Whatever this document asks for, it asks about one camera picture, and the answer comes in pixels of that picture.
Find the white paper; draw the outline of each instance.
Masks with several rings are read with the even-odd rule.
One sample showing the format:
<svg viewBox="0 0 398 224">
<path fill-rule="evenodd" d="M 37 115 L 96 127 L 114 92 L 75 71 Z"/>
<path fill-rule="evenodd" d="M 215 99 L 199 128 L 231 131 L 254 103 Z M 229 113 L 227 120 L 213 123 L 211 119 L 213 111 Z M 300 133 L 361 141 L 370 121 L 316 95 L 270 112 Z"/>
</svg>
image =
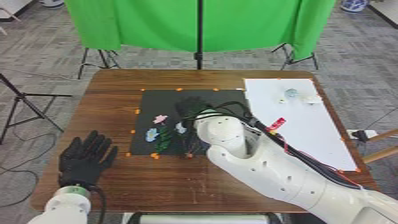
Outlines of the white paper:
<svg viewBox="0 0 398 224">
<path fill-rule="evenodd" d="M 290 99 L 284 91 L 297 89 L 299 96 Z M 245 79 L 245 97 L 252 114 L 267 126 L 283 117 L 286 123 L 277 129 L 288 144 L 315 159 L 345 171 L 357 166 L 341 141 L 341 135 L 327 112 L 325 104 L 307 104 L 302 98 L 316 96 L 309 79 Z"/>
</svg>

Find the green screen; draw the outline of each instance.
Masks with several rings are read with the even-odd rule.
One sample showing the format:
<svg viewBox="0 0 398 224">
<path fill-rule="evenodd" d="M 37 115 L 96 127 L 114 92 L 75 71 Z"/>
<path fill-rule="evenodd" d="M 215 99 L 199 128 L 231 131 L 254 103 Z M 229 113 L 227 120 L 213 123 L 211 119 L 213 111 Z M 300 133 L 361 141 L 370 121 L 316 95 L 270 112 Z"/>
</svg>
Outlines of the green screen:
<svg viewBox="0 0 398 224">
<path fill-rule="evenodd" d="M 197 0 L 66 0 L 84 46 L 195 52 Z M 311 56 L 334 0 L 204 0 L 204 52 L 290 43 Z"/>
</svg>

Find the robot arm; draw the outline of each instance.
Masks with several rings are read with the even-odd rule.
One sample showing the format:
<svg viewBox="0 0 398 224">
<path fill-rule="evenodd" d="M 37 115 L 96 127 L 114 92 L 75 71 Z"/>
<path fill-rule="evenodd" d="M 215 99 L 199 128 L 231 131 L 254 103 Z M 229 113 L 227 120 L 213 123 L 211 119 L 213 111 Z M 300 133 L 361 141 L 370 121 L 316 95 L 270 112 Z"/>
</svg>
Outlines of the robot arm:
<svg viewBox="0 0 398 224">
<path fill-rule="evenodd" d="M 112 140 L 91 132 L 85 140 L 73 139 L 71 145 L 59 158 L 59 185 L 60 189 L 46 203 L 44 213 L 30 220 L 28 224 L 85 224 L 91 212 L 91 191 L 96 191 L 103 199 L 105 194 L 96 186 L 101 172 L 112 166 L 117 155 L 117 147 L 110 148 Z"/>
<path fill-rule="evenodd" d="M 338 185 L 240 119 L 199 117 L 197 134 L 211 145 L 208 158 L 267 197 L 300 206 L 330 224 L 398 223 L 393 198 Z"/>
<path fill-rule="evenodd" d="M 80 186 L 62 187 L 46 203 L 44 213 L 28 224 L 85 224 L 91 212 L 89 191 Z"/>
</svg>

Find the floor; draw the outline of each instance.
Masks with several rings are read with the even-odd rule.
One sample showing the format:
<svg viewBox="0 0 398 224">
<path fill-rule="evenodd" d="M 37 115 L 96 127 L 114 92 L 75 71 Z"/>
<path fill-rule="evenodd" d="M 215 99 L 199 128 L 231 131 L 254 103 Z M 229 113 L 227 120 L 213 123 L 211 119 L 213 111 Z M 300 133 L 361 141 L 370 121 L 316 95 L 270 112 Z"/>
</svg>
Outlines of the floor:
<svg viewBox="0 0 398 224">
<path fill-rule="evenodd" d="M 87 68 L 84 79 L 76 80 L 84 49 L 66 8 L 50 10 L 36 4 L 20 18 L 21 22 L 2 23 L 9 36 L 0 35 L 0 72 L 25 92 L 75 95 L 71 99 L 57 100 L 48 112 L 55 122 L 66 127 L 96 68 Z M 346 129 L 366 128 L 398 106 L 396 43 L 398 30 L 391 28 L 373 12 L 366 10 L 361 14 L 350 15 L 336 8 L 316 49 L 320 70 L 315 71 L 311 62 L 288 67 L 290 70 L 307 70 L 316 73 Z M 206 53 L 204 68 L 279 70 L 283 53 L 272 54 L 270 50 Z M 89 60 L 100 63 L 96 52 L 91 52 Z M 190 53 L 133 47 L 123 48 L 117 61 L 123 68 L 195 68 Z M 37 105 L 44 105 L 46 99 L 36 97 L 32 100 Z M 11 105 L 12 92 L 0 85 L 0 125 L 5 122 Z M 30 114 L 28 109 L 18 107 L 16 120 Z M 396 128 L 396 124 L 398 111 L 370 129 L 386 131 Z M 44 135 L 28 141 L 21 141 L 18 136 L 27 140 L 48 132 L 59 135 L 43 121 L 27 123 L 9 132 L 0 146 L 4 167 L 12 167 L 36 157 L 50 149 L 55 141 L 53 135 Z M 380 143 L 371 143 L 366 148 L 359 148 L 361 154 L 371 153 L 396 142 L 398 139 L 389 138 Z M 20 169 L 28 169 L 41 174 L 52 151 Z M 398 156 L 370 164 L 382 192 L 394 198 L 398 198 L 396 164 Z M 0 206 L 12 203 L 28 194 L 32 188 L 32 175 L 27 173 L 0 175 Z M 4 224 L 27 223 L 34 215 L 37 212 L 30 208 L 28 200 L 14 206 L 0 207 Z M 121 215 L 108 215 L 107 223 L 119 223 L 119 221 Z"/>
</svg>

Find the black cable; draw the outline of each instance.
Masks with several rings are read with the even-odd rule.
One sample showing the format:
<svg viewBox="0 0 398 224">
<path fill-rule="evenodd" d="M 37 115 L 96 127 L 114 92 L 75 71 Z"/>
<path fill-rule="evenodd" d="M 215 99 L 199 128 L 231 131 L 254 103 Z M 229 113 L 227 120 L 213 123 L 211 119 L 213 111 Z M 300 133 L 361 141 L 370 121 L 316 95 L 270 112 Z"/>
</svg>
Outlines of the black cable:
<svg viewBox="0 0 398 224">
<path fill-rule="evenodd" d="M 375 125 L 375 123 L 389 116 L 389 114 L 398 110 L 398 107 L 387 112 L 387 114 L 377 119 L 377 121 L 368 125 L 368 127 L 362 130 L 368 130 L 368 128 Z"/>
<path fill-rule="evenodd" d="M 37 183 L 39 183 L 39 175 L 36 174 L 34 171 L 30 171 L 30 170 L 12 170 L 12 169 L 7 169 L 7 168 L 2 167 L 2 166 L 0 166 L 0 169 L 4 169 L 5 172 L 12 172 L 12 173 L 28 173 L 28 174 L 32 174 L 32 176 L 34 176 L 34 186 L 37 185 Z M 28 199 L 28 197 L 32 196 L 32 194 L 34 194 L 34 190 L 28 192 L 27 196 L 25 196 L 16 202 L 12 202 L 12 203 L 9 203 L 9 204 L 5 204 L 5 205 L 0 205 L 0 208 L 5 208 L 5 207 L 9 207 L 9 206 L 20 204 L 20 203 Z"/>
<path fill-rule="evenodd" d="M 21 114 L 21 112 L 23 112 L 23 109 L 25 109 L 25 106 L 23 106 L 23 108 L 21 108 L 21 111 L 18 112 L 18 114 L 16 114 L 16 117 L 14 117 L 14 122 L 16 122 L 16 118 L 18 118 L 18 116 L 20 116 L 20 114 Z M 41 152 L 41 154 L 34 157 L 34 158 L 30 158 L 28 160 L 25 160 L 16 166 L 12 166 L 11 168 L 5 168 L 2 165 L 0 165 L 0 169 L 4 169 L 4 172 L 0 173 L 0 176 L 7 173 L 7 172 L 12 172 L 12 173 L 28 173 L 32 176 L 34 176 L 34 179 L 36 179 L 36 181 L 34 181 L 34 189 L 36 189 L 36 185 L 37 185 L 37 183 L 39 183 L 39 175 L 36 174 L 36 172 L 34 171 L 30 171 L 30 170 L 14 170 L 18 167 L 21 167 L 30 161 L 34 161 L 36 159 L 39 159 L 41 158 L 41 156 L 48 153 L 48 151 L 52 150 L 52 148 L 53 148 L 53 146 L 55 146 L 55 143 L 57 143 L 57 135 L 53 134 L 53 133 L 46 133 L 46 134 L 43 134 L 43 135 L 39 135 L 39 136 L 36 136 L 36 137 L 32 137 L 32 138 L 28 138 L 28 139 L 23 139 L 21 137 L 20 137 L 20 135 L 16 134 L 16 126 L 14 126 L 14 128 L 12 128 L 12 134 L 14 134 L 14 136 L 16 136 L 16 138 L 20 139 L 20 141 L 23 141 L 23 142 L 27 142 L 27 141 L 30 141 L 30 140 L 37 140 L 41 137 L 44 137 L 44 136 L 53 136 L 53 141 L 52 141 L 52 145 L 50 145 L 50 147 L 48 147 L 48 149 Z M 30 198 L 30 196 L 32 196 L 32 194 L 34 194 L 34 189 L 32 189 L 32 191 L 28 192 L 28 194 L 27 194 L 27 196 L 16 201 L 16 202 L 12 202 L 12 203 L 9 203 L 9 204 L 5 204 L 5 205 L 0 205 L 0 208 L 5 208 L 5 207 L 11 207 L 11 206 L 14 206 L 16 204 L 20 204 L 28 198 Z"/>
<path fill-rule="evenodd" d="M 98 224 L 103 224 L 105 213 L 107 213 L 107 196 L 105 196 L 105 193 L 103 193 L 103 189 L 98 186 L 91 186 L 89 190 L 98 193 L 100 199 L 101 199 L 101 213 L 100 213 Z"/>
</svg>

